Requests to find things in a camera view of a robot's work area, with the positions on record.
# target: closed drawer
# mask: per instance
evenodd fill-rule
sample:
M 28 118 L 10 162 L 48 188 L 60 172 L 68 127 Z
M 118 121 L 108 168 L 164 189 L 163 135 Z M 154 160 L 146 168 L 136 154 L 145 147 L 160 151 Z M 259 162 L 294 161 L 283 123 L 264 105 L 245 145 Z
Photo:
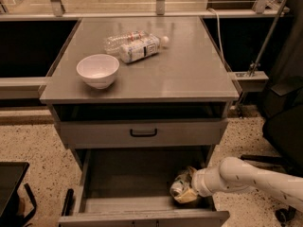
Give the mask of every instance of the closed drawer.
M 80 186 L 62 227 L 219 227 L 229 213 L 211 198 L 178 204 L 169 188 L 178 171 L 199 168 L 202 147 L 86 150 Z
M 61 122 L 62 141 L 70 148 L 121 148 L 219 144 L 226 119 Z

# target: plastic bottle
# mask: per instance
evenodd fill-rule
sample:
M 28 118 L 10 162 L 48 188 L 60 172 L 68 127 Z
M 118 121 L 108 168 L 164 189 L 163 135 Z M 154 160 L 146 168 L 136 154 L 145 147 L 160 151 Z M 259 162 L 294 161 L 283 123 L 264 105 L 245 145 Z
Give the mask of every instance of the plastic bottle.
M 104 39 L 104 49 L 107 54 L 114 55 L 119 52 L 119 48 L 122 44 L 128 44 L 135 40 L 142 39 L 144 37 L 149 36 L 150 34 L 143 31 L 138 30 L 134 32 L 130 32 L 122 35 L 115 35 Z
M 168 42 L 169 38 L 167 36 L 160 39 L 150 34 L 141 40 L 123 44 L 119 48 L 119 55 L 125 63 L 131 63 L 158 53 L 160 46 L 166 46 Z

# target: white robotic arm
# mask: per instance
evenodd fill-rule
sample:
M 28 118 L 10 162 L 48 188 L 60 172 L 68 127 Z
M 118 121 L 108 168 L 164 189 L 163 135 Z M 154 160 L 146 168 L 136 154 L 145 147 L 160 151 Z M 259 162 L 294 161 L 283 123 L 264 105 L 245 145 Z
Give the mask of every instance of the white robotic arm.
M 227 157 L 217 166 L 192 171 L 191 177 L 193 192 L 202 197 L 256 188 L 303 212 L 303 178 L 260 169 L 236 157 Z

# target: table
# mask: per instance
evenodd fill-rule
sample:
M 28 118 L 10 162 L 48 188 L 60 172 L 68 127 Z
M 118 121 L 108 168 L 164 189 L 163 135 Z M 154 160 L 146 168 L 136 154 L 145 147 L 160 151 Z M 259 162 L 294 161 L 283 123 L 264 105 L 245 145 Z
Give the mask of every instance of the table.
M 168 48 L 120 61 L 114 84 L 97 90 L 76 73 L 104 53 L 103 39 L 144 29 Z M 62 226 L 221 226 L 211 198 L 179 205 L 169 185 L 182 167 L 205 167 L 239 97 L 199 17 L 83 18 L 40 100 L 82 169 Z

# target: speckled floor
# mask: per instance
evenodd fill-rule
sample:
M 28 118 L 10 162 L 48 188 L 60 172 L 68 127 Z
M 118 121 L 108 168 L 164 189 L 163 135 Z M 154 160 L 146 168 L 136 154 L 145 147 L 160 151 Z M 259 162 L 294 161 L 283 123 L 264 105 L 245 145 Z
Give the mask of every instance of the speckled floor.
M 225 156 L 243 153 L 276 155 L 262 138 L 263 118 L 255 111 L 246 111 L 243 119 L 231 114 L 222 142 L 215 148 L 211 165 Z M 80 169 L 71 152 L 64 148 L 56 133 L 48 110 L 0 110 L 0 161 L 30 163 L 24 183 L 29 183 L 38 202 L 33 226 L 54 227 L 62 211 L 68 188 L 76 189 Z M 26 210 L 31 208 L 23 185 L 19 195 L 25 198 Z M 283 204 L 267 194 L 254 191 L 248 194 L 214 195 L 217 210 L 228 210 L 230 219 L 223 227 L 277 227 L 274 212 Z M 303 226 L 303 214 L 297 213 L 289 226 Z

